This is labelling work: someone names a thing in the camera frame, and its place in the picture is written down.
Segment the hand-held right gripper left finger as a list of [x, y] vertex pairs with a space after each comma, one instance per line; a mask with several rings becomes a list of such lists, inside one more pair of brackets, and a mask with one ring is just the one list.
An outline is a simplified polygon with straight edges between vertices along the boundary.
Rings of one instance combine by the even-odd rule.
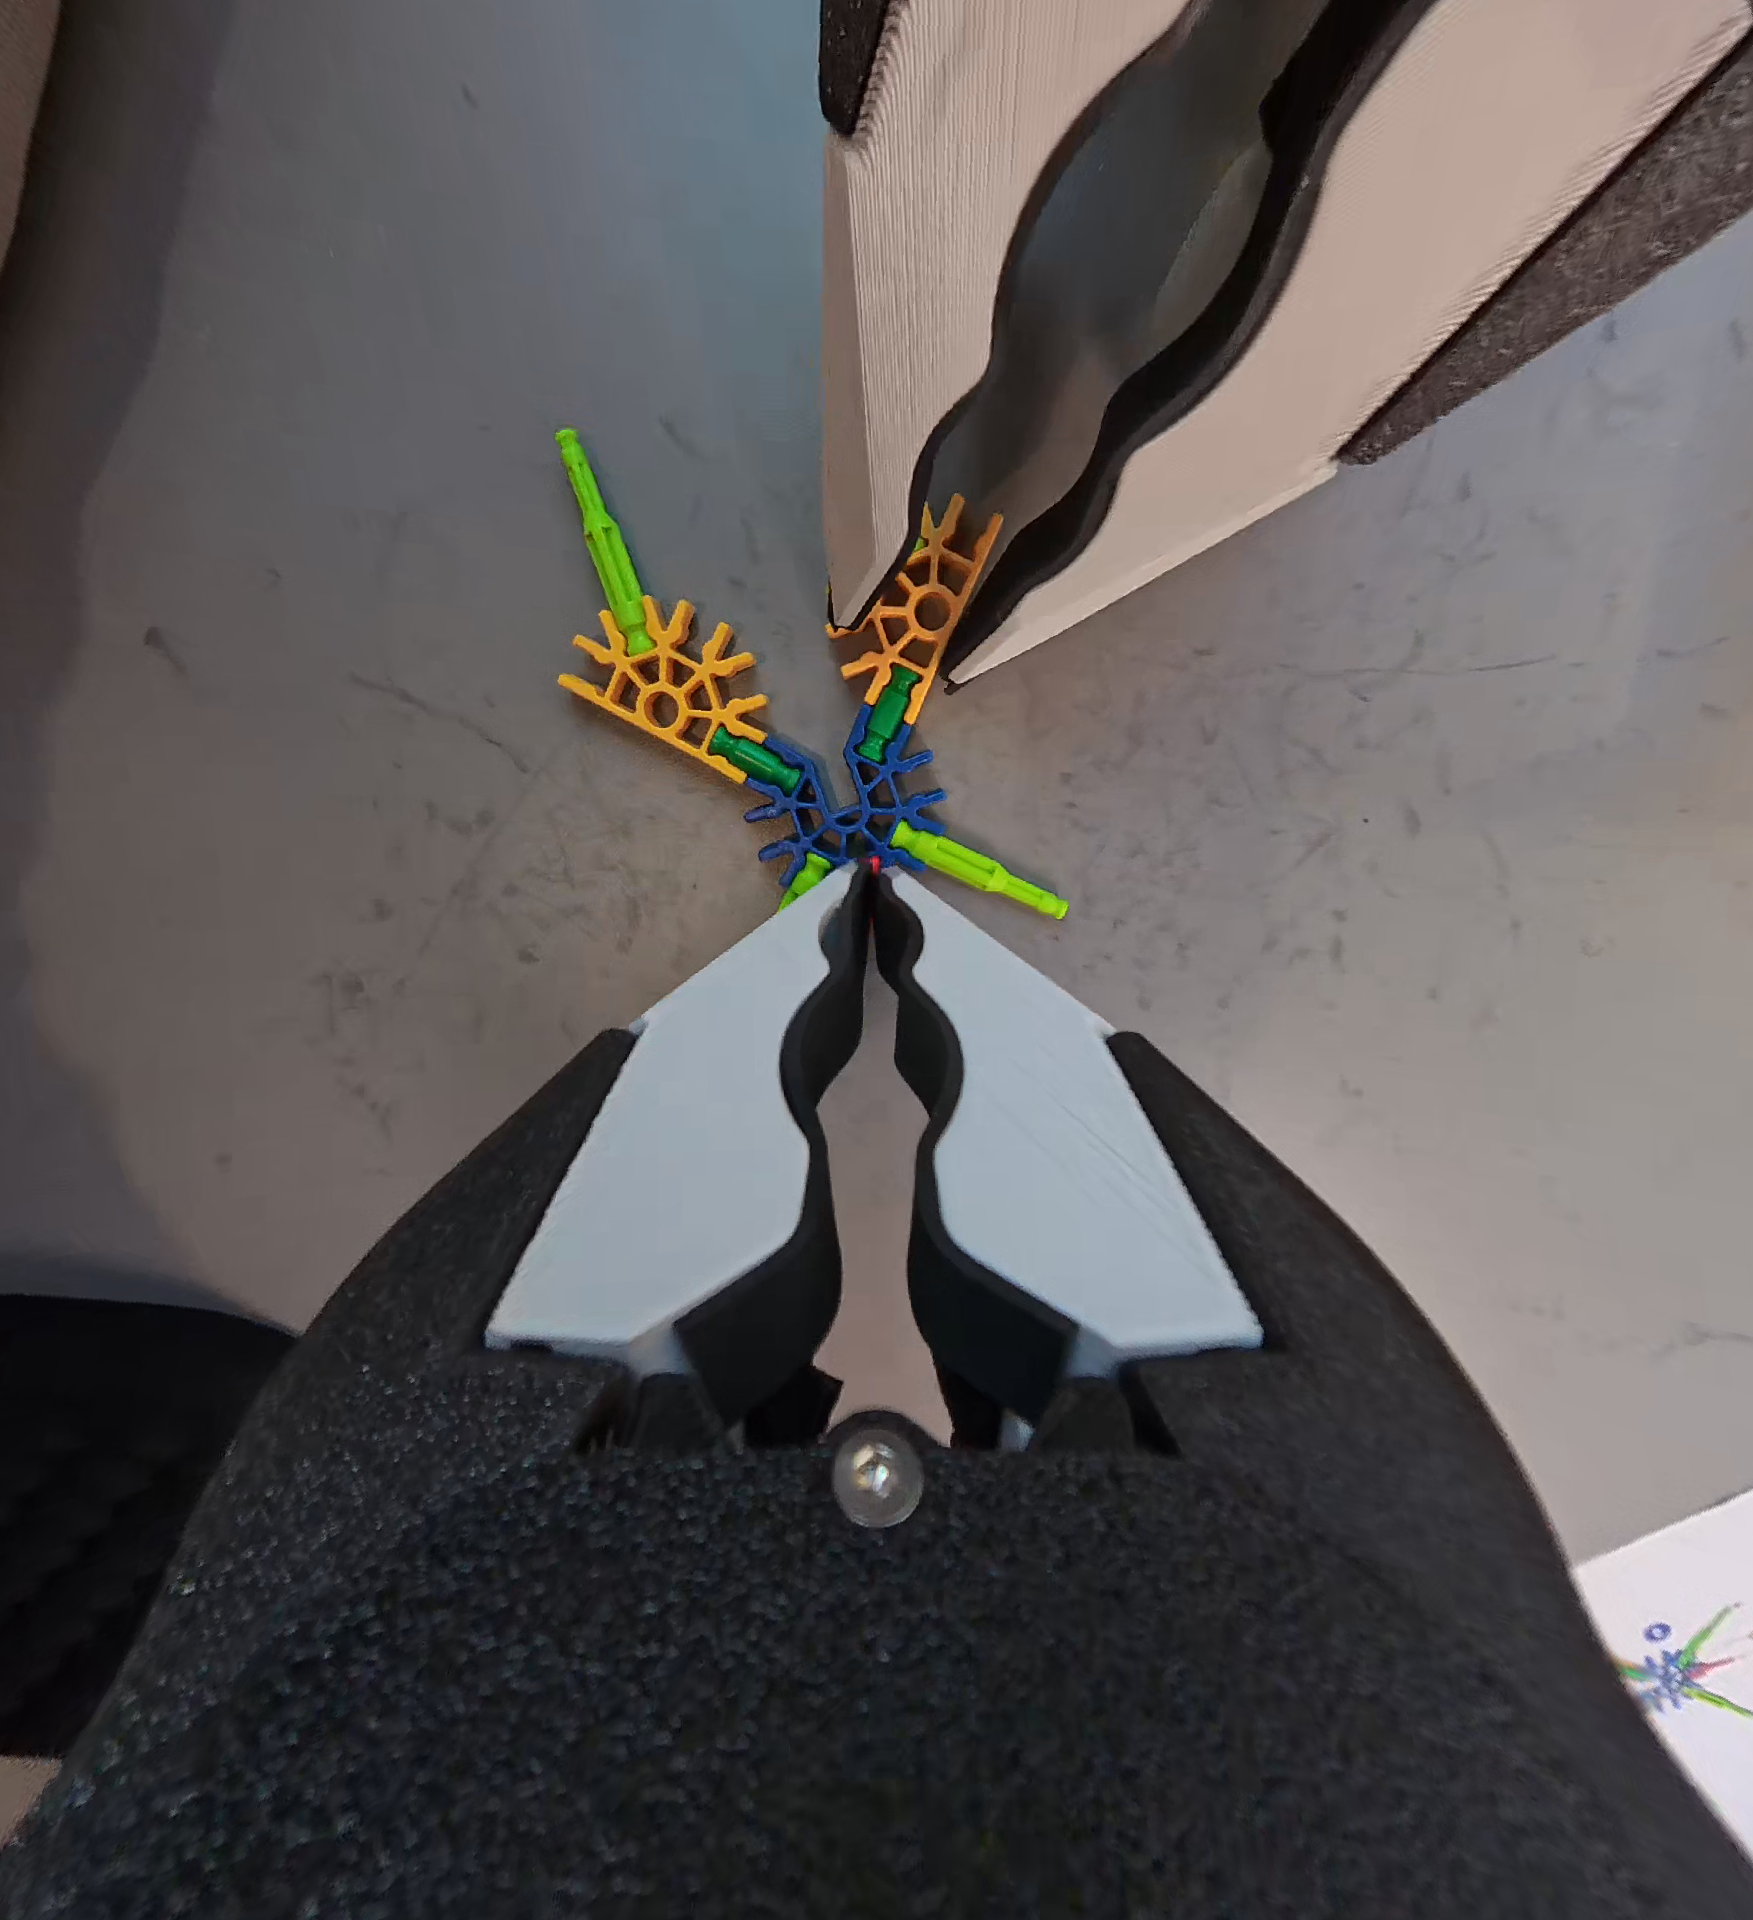
[[658, 1003], [486, 1344], [626, 1370], [804, 1370], [841, 1298], [820, 1099], [864, 1033], [867, 872], [841, 868]]

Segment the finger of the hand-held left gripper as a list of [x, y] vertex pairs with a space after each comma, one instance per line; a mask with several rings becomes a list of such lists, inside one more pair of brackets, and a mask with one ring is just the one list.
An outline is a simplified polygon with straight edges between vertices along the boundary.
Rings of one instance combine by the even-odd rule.
[[822, 522], [841, 624], [910, 555], [1036, 182], [1180, 16], [1175, 3], [885, 8], [853, 130], [822, 153]]
[[1268, 517], [1753, 27], [1743, 3], [1442, 3], [1340, 133], [1287, 286], [964, 684]]

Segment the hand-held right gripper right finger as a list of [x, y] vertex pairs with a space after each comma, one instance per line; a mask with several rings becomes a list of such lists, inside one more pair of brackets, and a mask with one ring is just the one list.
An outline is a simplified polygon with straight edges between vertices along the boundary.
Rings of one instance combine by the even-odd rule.
[[1117, 1374], [1264, 1332], [1113, 1030], [905, 874], [872, 883], [895, 1067], [926, 1112], [910, 1298], [949, 1374]]

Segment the yellow toy connector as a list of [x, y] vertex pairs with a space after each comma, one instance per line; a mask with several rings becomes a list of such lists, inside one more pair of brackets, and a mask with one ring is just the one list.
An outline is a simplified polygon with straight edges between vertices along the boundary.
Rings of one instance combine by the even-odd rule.
[[744, 769], [719, 744], [764, 748], [768, 736], [758, 720], [768, 701], [764, 694], [737, 686], [754, 659], [735, 649], [733, 626], [721, 622], [701, 634], [690, 601], [680, 600], [664, 612], [649, 593], [642, 598], [638, 637], [643, 648], [624, 632], [615, 612], [601, 612], [599, 624], [601, 637], [574, 637], [574, 648], [594, 663], [591, 674], [562, 674], [558, 686], [723, 780], [742, 782]]
[[866, 708], [882, 690], [890, 666], [902, 663], [920, 674], [912, 727], [917, 723], [1001, 528], [1001, 514], [976, 522], [961, 494], [940, 514], [924, 507], [917, 535], [928, 540], [928, 549], [898, 565], [862, 622], [828, 628], [833, 642], [862, 648], [841, 663], [840, 674], [845, 681], [864, 684]]

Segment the blue toy connector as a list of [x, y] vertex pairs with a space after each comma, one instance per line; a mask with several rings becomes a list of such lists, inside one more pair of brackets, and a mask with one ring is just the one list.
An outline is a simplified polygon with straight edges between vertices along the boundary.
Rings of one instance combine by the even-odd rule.
[[890, 831], [895, 821], [907, 821], [916, 829], [944, 832], [934, 817], [934, 807], [942, 803], [940, 788], [910, 791], [910, 779], [934, 760], [929, 751], [916, 751], [907, 735], [900, 735], [892, 756], [883, 764], [870, 764], [857, 753], [864, 735], [867, 708], [857, 718], [844, 744], [844, 764], [852, 780], [852, 792], [844, 801], [829, 782], [828, 773], [804, 748], [768, 736], [768, 744], [792, 763], [803, 764], [804, 780], [792, 797], [771, 787], [744, 780], [763, 797], [761, 805], [744, 815], [753, 825], [777, 829], [777, 837], [758, 854], [758, 858], [778, 870], [778, 883], [785, 892], [801, 865], [803, 855], [820, 851], [833, 862], [833, 870], [853, 865], [870, 855], [890, 858]]

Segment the grey desk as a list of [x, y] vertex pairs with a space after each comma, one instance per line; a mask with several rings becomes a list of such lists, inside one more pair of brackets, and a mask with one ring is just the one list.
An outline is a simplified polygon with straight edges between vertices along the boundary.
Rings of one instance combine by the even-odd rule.
[[[0, 1286], [301, 1325], [764, 918], [553, 432], [832, 754], [811, 5], [70, 5], [0, 292]], [[1384, 1257], [1572, 1558], [1753, 1484], [1753, 213], [935, 697], [946, 896]]]

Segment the printed instruction sheet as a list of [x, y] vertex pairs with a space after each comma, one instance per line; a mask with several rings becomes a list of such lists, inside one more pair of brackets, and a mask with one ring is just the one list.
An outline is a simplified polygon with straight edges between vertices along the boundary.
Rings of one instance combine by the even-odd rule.
[[1753, 1490], [1575, 1577], [1626, 1688], [1753, 1858]]

